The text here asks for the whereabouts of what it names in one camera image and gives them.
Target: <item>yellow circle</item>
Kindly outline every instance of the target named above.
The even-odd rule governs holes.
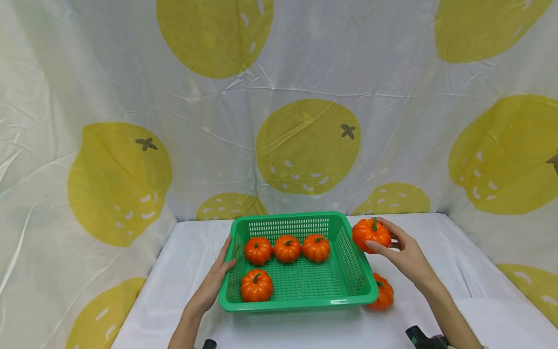
[[[558,275],[519,264],[498,264],[498,268],[558,327]]]
[[[95,297],[74,321],[66,349],[110,349],[144,283],[128,279]]]
[[[273,21],[273,0],[158,0],[161,33],[176,57],[212,79],[254,63]]]
[[[438,56],[470,63],[499,55],[515,44],[552,0],[441,0],[435,19]]]
[[[267,210],[255,196],[237,193],[218,194],[207,199],[198,209],[196,219],[237,219],[245,216],[265,216]]]
[[[83,128],[68,176],[75,217],[94,237],[129,246],[159,218],[172,181],[165,146],[149,130],[119,122]]]
[[[430,199],[419,188],[405,183],[377,187],[353,214],[395,214],[430,211]]]
[[[349,173],[360,148],[360,125],[347,108],[324,99],[292,102],[259,130],[256,154],[264,180],[291,194],[321,194]]]
[[[459,135],[449,173],[478,210],[524,214],[558,195],[557,149],[558,101],[515,95],[497,101]]]

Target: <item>toy pumpkin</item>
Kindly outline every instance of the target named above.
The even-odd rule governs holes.
[[[273,251],[275,257],[283,263],[293,263],[300,256],[302,247],[296,237],[283,235],[275,240]]]
[[[366,307],[370,310],[385,312],[393,305],[393,287],[391,287],[386,279],[377,273],[374,273],[374,280],[376,280],[378,284],[378,299],[376,299],[374,303],[368,304]]]
[[[250,270],[242,278],[240,295],[245,302],[267,302],[272,294],[273,282],[265,271]]]
[[[264,237],[253,237],[244,247],[246,259],[253,265],[264,265],[271,258],[271,242]]]
[[[312,262],[320,263],[328,259],[331,248],[328,239],[323,235],[310,234],[302,243],[302,251],[306,258]]]
[[[374,219],[361,219],[353,227],[353,242],[361,251],[369,254],[375,254],[374,250],[366,246],[366,241],[376,241],[382,245],[389,247],[391,244],[391,235],[389,230],[380,222]]]

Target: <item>wrist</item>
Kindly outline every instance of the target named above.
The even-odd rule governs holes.
[[[200,307],[196,306],[195,304],[188,303],[184,307],[182,317],[192,321],[200,321],[204,314],[205,311],[202,310]]]
[[[437,297],[447,292],[446,287],[436,275],[431,275],[428,278],[421,278],[419,281],[415,282],[415,287],[426,299]]]

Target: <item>black device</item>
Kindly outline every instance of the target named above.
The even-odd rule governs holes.
[[[202,349],[215,349],[217,348],[217,343],[214,340],[205,340],[204,347]]]
[[[450,345],[441,334],[428,338],[418,326],[408,328],[405,333],[417,349],[448,349]]]

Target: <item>basket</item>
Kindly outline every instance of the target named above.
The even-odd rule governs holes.
[[[351,239],[347,218],[339,212],[281,214],[242,217],[230,228],[232,242],[225,260],[236,258],[219,292],[219,303],[227,312],[268,312],[304,308],[330,308],[370,304],[378,298],[372,268]],[[322,234],[331,253],[322,263],[301,254],[292,264],[272,257],[254,266],[244,256],[244,245],[254,236],[268,238],[273,245],[281,235],[293,235],[300,243],[309,234]],[[252,269],[265,270],[273,280],[273,295],[267,302],[246,303],[240,295],[240,281]]]

